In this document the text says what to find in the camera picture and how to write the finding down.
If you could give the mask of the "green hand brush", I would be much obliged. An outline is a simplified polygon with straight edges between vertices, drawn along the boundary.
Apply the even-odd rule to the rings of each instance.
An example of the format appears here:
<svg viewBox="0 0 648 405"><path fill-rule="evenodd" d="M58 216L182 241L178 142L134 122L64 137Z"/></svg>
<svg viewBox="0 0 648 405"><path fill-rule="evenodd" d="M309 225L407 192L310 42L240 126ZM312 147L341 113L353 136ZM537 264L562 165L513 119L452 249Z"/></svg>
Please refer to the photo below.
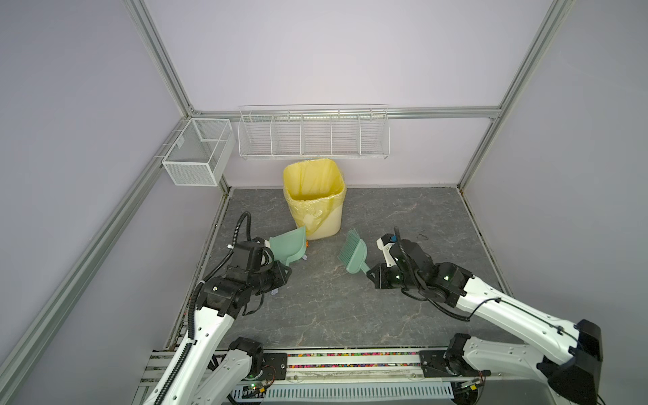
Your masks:
<svg viewBox="0 0 648 405"><path fill-rule="evenodd" d="M339 260L351 274L367 273L370 268L366 264L367 246L356 229L351 229L339 253Z"/></svg>

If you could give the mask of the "green plastic dustpan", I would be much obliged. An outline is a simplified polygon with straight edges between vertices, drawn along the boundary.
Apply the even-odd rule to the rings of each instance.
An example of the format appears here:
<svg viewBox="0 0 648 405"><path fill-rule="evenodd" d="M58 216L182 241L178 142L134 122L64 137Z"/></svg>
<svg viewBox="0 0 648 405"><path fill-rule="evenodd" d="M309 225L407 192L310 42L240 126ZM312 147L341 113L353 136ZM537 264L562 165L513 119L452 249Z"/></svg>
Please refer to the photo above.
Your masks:
<svg viewBox="0 0 648 405"><path fill-rule="evenodd" d="M306 253L306 229L304 226L270 237L266 245L270 248L276 261L290 266L305 256Z"/></svg>

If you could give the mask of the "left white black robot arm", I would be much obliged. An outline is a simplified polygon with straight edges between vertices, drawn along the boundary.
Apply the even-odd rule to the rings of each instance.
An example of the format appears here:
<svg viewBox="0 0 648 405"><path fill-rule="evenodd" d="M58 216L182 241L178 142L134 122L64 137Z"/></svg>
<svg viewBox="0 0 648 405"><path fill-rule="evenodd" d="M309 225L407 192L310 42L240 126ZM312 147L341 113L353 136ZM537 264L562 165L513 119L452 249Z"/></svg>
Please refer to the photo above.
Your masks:
<svg viewBox="0 0 648 405"><path fill-rule="evenodd" d="M245 230L244 240L238 231ZM243 212L225 258L198 282L187 310L187 333L148 404L221 404L232 402L236 385L263 368L260 342L239 337L223 361L208 366L219 343L238 317L252 314L251 297L264 296L287 284L292 270L281 263L268 243L251 235L251 214Z"/></svg>

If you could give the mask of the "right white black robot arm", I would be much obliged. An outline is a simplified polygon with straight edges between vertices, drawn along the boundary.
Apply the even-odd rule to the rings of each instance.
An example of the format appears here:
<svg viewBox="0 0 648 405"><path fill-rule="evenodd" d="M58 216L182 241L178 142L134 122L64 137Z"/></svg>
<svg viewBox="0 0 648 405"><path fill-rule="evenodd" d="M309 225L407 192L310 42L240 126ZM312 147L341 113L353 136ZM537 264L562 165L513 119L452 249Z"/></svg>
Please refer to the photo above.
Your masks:
<svg viewBox="0 0 648 405"><path fill-rule="evenodd" d="M384 260L361 271L378 290L400 290L429 302L461 322L481 318L521 339L520 345L486 342L457 334L445 353L455 375L488 371L525 376L548 385L570 403L600 404L602 330L583 319L571 322L526 305L455 263L436 263L399 231L376 242Z"/></svg>

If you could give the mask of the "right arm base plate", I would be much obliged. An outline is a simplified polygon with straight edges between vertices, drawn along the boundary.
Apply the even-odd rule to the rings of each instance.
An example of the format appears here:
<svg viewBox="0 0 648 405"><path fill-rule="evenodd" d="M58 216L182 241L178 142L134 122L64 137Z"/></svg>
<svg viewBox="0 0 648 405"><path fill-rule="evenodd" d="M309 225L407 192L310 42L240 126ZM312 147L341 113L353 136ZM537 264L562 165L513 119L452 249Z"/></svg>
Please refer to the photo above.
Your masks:
<svg viewBox="0 0 648 405"><path fill-rule="evenodd" d="M459 354L448 354L445 350L422 350L418 354L425 378L479 376Z"/></svg>

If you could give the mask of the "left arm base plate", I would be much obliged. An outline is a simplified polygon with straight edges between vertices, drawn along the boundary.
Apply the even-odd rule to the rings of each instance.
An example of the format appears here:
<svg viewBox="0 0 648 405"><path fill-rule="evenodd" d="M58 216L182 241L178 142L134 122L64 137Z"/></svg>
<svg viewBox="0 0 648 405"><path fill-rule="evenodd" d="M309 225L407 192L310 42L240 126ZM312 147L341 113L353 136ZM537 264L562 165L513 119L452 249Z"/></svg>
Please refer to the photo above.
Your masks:
<svg viewBox="0 0 648 405"><path fill-rule="evenodd" d="M285 352L264 353L254 358L251 373L246 381L283 381L288 371L288 354Z"/></svg>

